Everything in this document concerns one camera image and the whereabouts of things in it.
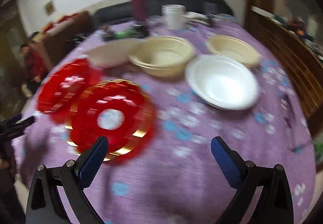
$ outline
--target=metal screw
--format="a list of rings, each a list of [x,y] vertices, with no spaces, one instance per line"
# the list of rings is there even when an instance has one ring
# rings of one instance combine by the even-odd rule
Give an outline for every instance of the metal screw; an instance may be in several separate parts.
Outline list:
[[[276,165],[276,168],[277,168],[279,171],[282,171],[282,170],[284,169],[284,167],[283,167],[281,164]]]
[[[255,163],[250,160],[246,161],[245,164],[247,165],[247,167],[253,167],[255,165]]]
[[[43,170],[43,169],[44,169],[44,165],[43,165],[43,164],[41,164],[41,165],[39,165],[39,166],[37,167],[37,170],[38,170],[38,171]]]
[[[74,160],[69,160],[69,161],[67,161],[67,162],[66,162],[66,165],[67,165],[68,167],[71,167],[72,165],[74,165]]]

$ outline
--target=purple tablecloth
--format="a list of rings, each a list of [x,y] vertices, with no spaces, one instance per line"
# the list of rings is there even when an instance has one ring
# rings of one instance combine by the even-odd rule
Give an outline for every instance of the purple tablecloth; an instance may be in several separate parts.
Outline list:
[[[113,28],[121,30],[129,24]],[[154,27],[151,34],[188,39],[197,54],[209,53],[205,41],[213,34],[249,43],[263,56],[259,70],[255,71],[262,93],[251,110],[223,111],[202,102],[184,80],[160,81],[130,65],[109,70],[108,79],[125,78],[142,85],[159,109],[159,120],[156,137],[140,156],[122,166],[103,164],[91,187],[85,190],[101,218],[114,224],[215,223],[235,195],[210,151],[211,139],[219,135],[244,160],[252,160],[258,166],[273,167],[278,163],[284,166],[298,223],[313,196],[314,154],[312,146],[299,153],[287,149],[286,121],[279,100],[283,93],[291,98],[297,142],[308,141],[310,135],[298,98],[277,60],[249,33],[229,22],[222,22],[214,29],[198,25],[190,31]],[[59,66],[102,43],[99,31],[95,32]],[[38,164],[56,167],[77,159],[73,147],[65,142],[67,130],[35,111],[35,100],[36,97],[24,116],[34,113],[37,122],[26,130],[25,136],[13,142],[27,185]],[[258,188],[242,223],[248,222],[260,191]],[[60,193],[72,223],[78,223],[62,189]]]

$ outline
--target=person's hand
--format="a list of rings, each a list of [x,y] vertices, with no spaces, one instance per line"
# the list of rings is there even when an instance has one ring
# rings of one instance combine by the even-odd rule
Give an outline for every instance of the person's hand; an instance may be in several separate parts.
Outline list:
[[[0,158],[0,169],[6,169],[9,167],[9,163],[6,160]]]
[[[35,80],[35,82],[41,82],[39,75],[35,76],[34,80]]]

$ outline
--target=red shirt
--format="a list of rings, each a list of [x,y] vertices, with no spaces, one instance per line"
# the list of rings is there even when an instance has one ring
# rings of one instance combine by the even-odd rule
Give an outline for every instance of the red shirt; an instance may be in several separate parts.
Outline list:
[[[46,73],[46,66],[43,59],[31,48],[25,57],[25,69],[27,78],[29,79],[34,79],[38,75],[42,77]]]

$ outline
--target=black sofa backrest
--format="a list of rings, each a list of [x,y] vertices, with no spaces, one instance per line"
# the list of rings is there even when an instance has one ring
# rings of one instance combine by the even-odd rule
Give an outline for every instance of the black sofa backrest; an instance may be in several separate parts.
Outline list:
[[[203,14],[204,2],[214,3],[219,13],[234,15],[232,9],[224,0],[146,0],[148,15],[162,14],[162,6],[167,4],[179,4],[186,7],[186,11]],[[93,21],[98,29],[103,24],[119,24],[132,20],[132,8],[130,2],[99,9],[93,16]]]

